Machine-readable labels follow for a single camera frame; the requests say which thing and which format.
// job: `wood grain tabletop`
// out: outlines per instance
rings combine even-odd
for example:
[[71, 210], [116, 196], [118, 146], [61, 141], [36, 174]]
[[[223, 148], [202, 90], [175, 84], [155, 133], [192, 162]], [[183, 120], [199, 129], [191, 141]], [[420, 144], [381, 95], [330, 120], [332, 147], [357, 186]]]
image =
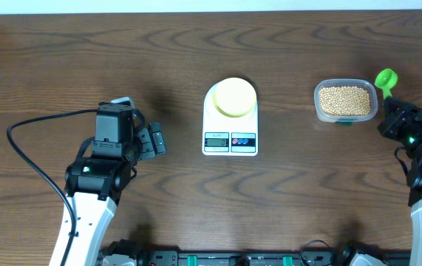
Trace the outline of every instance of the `wood grain tabletop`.
[[[47, 265], [63, 205], [10, 147], [15, 122], [133, 97], [162, 123], [167, 153], [139, 162], [103, 246], [297, 250], [311, 239], [411, 248], [409, 189], [375, 118], [316, 117], [330, 78], [398, 73], [421, 105], [422, 11], [0, 16], [0, 265]], [[259, 154], [206, 157], [203, 101], [243, 77], [259, 102]], [[381, 93], [378, 92], [381, 105]], [[13, 137], [61, 187], [94, 115], [26, 125]]]

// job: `plastic container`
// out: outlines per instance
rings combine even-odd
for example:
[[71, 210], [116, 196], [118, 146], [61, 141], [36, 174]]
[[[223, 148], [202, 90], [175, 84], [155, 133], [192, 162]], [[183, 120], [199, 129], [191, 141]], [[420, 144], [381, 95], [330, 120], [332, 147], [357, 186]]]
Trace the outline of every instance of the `plastic container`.
[[[319, 91], [325, 87], [332, 86], [357, 86], [368, 92], [370, 96], [370, 113], [362, 116], [338, 116], [328, 115], [322, 111], [321, 103], [319, 102]], [[357, 80], [357, 79], [330, 79], [322, 81], [314, 90], [314, 106], [316, 107], [317, 118], [324, 122], [361, 122], [372, 119], [378, 111], [378, 100], [376, 97], [376, 91], [372, 84], [368, 81]]]

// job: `container of beans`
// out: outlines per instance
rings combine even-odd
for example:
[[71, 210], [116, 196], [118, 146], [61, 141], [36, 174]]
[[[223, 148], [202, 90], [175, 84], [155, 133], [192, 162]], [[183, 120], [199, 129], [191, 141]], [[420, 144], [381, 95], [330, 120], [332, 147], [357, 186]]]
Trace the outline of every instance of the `container of beans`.
[[331, 79], [314, 90], [319, 120], [324, 122], [361, 122], [372, 119], [378, 111], [375, 88], [367, 81]]

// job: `green spoon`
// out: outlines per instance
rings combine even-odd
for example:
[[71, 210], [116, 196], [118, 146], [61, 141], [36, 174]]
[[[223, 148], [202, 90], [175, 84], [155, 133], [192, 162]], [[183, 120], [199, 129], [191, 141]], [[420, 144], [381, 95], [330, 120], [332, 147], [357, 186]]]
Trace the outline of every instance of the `green spoon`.
[[391, 69], [384, 69], [376, 76], [375, 86], [383, 91], [383, 100], [392, 97], [390, 92], [398, 82], [398, 75]]

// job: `white wall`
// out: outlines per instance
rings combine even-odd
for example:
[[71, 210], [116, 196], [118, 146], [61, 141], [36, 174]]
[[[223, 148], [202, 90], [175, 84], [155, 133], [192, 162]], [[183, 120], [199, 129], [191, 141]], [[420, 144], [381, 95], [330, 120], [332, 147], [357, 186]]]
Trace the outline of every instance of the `white wall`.
[[422, 0], [0, 0], [0, 14], [411, 9]]

